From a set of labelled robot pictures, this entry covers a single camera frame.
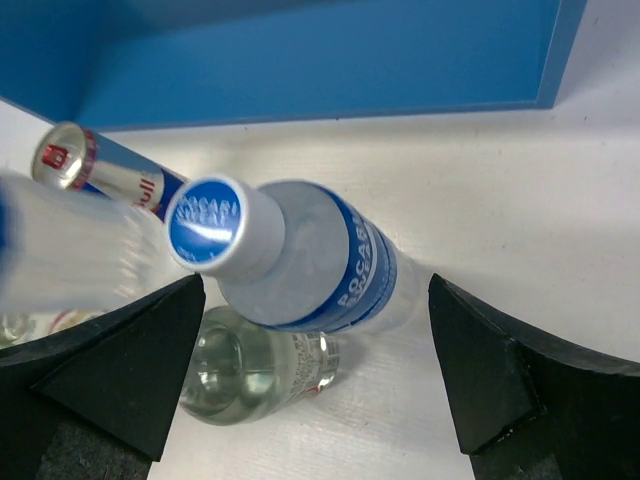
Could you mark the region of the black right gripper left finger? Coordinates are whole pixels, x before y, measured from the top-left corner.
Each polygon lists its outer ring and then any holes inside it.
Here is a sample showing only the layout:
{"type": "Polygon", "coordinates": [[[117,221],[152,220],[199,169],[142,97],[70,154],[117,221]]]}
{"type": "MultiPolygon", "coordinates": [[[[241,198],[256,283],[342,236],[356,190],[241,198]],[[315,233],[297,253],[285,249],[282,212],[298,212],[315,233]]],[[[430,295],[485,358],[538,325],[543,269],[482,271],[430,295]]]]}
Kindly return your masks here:
{"type": "Polygon", "coordinates": [[[1,352],[4,479],[145,479],[164,451],[205,304],[189,275],[1,352]]]}

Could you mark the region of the blue and yellow shelf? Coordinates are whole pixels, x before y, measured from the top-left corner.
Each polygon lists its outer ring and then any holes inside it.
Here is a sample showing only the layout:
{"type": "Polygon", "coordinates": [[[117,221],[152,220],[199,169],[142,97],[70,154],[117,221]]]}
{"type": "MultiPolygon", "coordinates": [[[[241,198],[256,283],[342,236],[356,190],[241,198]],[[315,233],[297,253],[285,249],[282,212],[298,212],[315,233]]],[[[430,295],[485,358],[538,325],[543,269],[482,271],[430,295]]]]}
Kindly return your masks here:
{"type": "Polygon", "coordinates": [[[5,1],[1,97],[103,131],[546,109],[582,1],[5,1]]]}

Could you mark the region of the Pocari Sweat bottle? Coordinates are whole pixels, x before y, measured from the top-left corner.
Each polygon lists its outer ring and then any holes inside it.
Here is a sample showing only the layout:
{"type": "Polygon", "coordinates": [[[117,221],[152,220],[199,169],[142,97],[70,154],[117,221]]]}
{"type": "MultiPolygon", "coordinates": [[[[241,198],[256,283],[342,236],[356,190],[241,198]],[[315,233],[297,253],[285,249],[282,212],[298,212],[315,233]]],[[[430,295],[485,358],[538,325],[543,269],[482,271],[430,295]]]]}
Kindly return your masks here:
{"type": "Polygon", "coordinates": [[[2,313],[116,309],[156,289],[168,260],[148,211],[2,172],[2,313]]]}
{"type": "Polygon", "coordinates": [[[321,185],[207,176],[176,192],[165,228],[174,259],[265,328],[378,333],[427,316],[420,267],[321,185]]]}

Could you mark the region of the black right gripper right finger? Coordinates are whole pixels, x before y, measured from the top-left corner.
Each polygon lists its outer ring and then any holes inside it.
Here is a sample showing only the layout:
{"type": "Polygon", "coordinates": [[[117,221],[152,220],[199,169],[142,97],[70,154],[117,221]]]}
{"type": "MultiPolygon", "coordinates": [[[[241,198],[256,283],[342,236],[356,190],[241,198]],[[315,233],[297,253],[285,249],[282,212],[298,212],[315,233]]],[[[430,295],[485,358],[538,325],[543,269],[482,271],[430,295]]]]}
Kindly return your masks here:
{"type": "Polygon", "coordinates": [[[638,478],[638,363],[518,320],[439,275],[429,315],[475,478],[638,478]]]}

